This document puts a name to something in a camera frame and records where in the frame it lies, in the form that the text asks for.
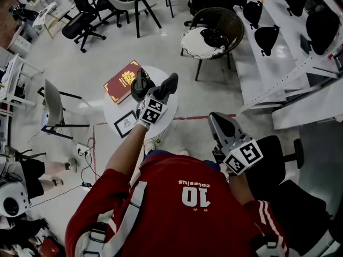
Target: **black shorts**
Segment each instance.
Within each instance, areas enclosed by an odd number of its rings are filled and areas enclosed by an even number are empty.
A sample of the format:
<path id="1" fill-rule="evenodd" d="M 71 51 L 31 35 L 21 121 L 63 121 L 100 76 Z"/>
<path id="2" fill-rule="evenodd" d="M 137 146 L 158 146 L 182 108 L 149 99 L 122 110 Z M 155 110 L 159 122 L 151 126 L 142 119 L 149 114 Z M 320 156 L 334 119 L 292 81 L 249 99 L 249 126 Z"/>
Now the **black shorts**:
<path id="1" fill-rule="evenodd" d="M 23 169 L 28 198 L 32 199 L 44 194 L 38 178 L 45 173 L 45 164 L 39 160 L 30 159 L 20 162 Z"/>

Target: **framed picture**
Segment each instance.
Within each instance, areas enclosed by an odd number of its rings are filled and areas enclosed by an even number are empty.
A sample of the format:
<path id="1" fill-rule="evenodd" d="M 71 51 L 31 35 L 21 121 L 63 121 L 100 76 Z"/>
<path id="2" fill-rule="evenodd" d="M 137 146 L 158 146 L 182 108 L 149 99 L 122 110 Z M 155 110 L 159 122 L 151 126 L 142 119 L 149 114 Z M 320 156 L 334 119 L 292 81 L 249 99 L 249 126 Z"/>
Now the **framed picture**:
<path id="1" fill-rule="evenodd" d="M 117 122 L 115 122 L 114 126 L 118 130 L 120 137 L 124 138 L 133 129 L 133 127 L 135 126 L 135 122 L 136 115 L 134 111 L 131 110 L 128 114 L 124 115 Z"/>

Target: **red book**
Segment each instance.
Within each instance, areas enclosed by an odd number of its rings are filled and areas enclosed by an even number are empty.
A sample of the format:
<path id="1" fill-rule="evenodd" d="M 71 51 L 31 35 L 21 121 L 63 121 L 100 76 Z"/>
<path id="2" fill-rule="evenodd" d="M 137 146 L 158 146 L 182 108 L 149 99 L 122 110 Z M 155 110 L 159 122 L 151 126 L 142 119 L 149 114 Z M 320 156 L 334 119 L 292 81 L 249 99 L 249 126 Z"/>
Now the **red book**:
<path id="1" fill-rule="evenodd" d="M 137 77 L 140 68 L 141 66 L 133 60 L 104 84 L 103 87 L 116 104 L 120 104 L 131 94 L 131 84 Z"/>

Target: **white sneaker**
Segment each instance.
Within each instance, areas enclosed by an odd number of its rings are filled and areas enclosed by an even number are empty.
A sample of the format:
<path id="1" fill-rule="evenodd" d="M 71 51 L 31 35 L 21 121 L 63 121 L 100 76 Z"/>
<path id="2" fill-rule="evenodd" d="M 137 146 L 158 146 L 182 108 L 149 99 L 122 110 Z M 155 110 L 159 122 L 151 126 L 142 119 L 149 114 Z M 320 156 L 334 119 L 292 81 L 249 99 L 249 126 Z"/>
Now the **white sneaker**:
<path id="1" fill-rule="evenodd" d="M 150 141 L 144 150 L 145 155 L 148 155 L 148 153 L 150 152 L 150 150 L 156 150 L 156 145 L 153 141 Z"/>
<path id="2" fill-rule="evenodd" d="M 184 155 L 184 156 L 190 156 L 189 155 L 189 151 L 184 149 L 183 151 L 180 152 L 180 155 Z"/>
<path id="3" fill-rule="evenodd" d="M 69 170 L 76 173 L 77 168 L 79 167 L 77 160 L 71 157 L 68 159 L 67 163 L 69 164 Z"/>
<path id="4" fill-rule="evenodd" d="M 50 181 L 53 181 L 55 186 L 63 186 L 63 180 L 60 177 L 53 176 L 50 178 Z"/>

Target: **power strip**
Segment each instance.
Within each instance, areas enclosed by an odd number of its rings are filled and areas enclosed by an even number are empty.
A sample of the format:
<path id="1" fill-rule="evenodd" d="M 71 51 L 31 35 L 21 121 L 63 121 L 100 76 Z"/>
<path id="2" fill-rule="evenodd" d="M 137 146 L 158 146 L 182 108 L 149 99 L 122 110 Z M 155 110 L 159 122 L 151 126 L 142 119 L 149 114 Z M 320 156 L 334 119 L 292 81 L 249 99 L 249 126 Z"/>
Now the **power strip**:
<path id="1" fill-rule="evenodd" d="M 90 151 L 90 148 L 85 146 L 85 145 L 82 145 L 81 143 L 78 143 L 76 145 L 76 150 L 77 150 L 77 153 L 80 155 L 84 155 L 86 154 L 86 156 L 90 155 L 91 154 L 91 151 Z"/>

